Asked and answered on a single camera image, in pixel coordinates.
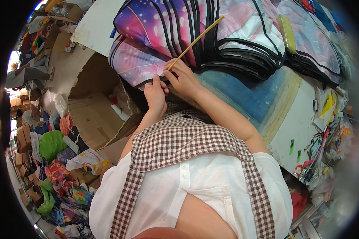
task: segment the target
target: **wooden stick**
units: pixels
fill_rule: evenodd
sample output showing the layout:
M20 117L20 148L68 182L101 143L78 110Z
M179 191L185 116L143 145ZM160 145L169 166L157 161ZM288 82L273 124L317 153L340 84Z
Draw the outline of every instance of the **wooden stick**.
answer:
M183 52L181 55L179 55L179 57L173 62L173 64L167 69L170 70L172 69L172 67L177 63L178 60L181 59L181 57L183 57L186 52L194 45L196 44L197 41L199 41L201 39L201 37L203 37L208 31L210 31L210 29L212 29L215 25L217 25L222 19L224 19L225 16L222 16L220 18L218 18L213 24L211 24L208 28L206 28L206 30L204 32L202 32L201 35L199 35Z

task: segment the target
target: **white shirt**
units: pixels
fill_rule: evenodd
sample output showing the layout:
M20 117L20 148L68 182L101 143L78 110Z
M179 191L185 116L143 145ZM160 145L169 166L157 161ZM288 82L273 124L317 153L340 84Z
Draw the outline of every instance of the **white shirt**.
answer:
M35 128L38 126L37 121L34 117L32 117L32 111L24 111L22 122L23 124L25 123L28 125L30 128Z
M253 156L270 200L275 236L283 239L292 221L289 190L273 157L266 153L254 153ZM104 174L92 200L89 224L97 239L110 236L130 160L129 153ZM256 238L242 164L231 153L199 155L146 173L125 238L132 238L152 227L174 228L187 193L212 207L238 238Z
M14 70L7 73L5 88L12 89L24 84L24 69L16 76Z

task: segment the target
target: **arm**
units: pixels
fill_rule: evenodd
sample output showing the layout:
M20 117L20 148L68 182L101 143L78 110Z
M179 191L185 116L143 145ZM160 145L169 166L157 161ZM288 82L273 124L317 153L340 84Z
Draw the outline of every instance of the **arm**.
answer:
M169 68L174 60L168 61L165 69ZM172 70L178 75L178 79L167 70L163 74L178 92L199 103L217 125L225 127L242 139L251 153L268 153L263 138L256 128L233 107L204 88L181 60L176 63Z
M28 68L29 66L30 66L29 63L23 65L22 67L20 67L19 69L17 69L17 70L14 71L14 75L15 75L15 76L19 75L20 72L21 72L23 69Z
M167 96L168 93L169 89L163 81L160 81L158 74L154 74L153 82L145 84L144 94L146 100L148 101L149 110L143 117L140 125L133 132L132 136L126 143L118 162L120 162L120 160L123 159L132 150L132 141L136 132L144 130L163 119L163 116L165 115L166 109L168 107L165 101L165 96Z

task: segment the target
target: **right hand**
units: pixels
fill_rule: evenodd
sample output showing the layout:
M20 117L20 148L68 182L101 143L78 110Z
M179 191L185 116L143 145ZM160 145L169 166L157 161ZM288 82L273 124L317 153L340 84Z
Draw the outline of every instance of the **right hand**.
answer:
M166 78L173 85L174 89L176 89L179 93L194 99L195 95L200 90L203 90L204 87L200 84L191 69L185 65L181 59L178 60L171 69L177 74L178 78L176 78L171 72L167 71L175 60L176 58L173 58L165 64L163 75L166 76Z

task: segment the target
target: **stack of kites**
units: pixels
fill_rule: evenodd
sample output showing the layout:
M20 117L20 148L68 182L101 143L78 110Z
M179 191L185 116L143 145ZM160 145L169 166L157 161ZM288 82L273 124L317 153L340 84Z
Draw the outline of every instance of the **stack of kites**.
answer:
M143 89L220 16L183 57L193 71L217 70L239 80L267 80L283 64L338 85L340 65L330 40L303 5L292 0L127 0L113 24L120 34L110 66ZM286 54L276 17L290 21L297 53Z

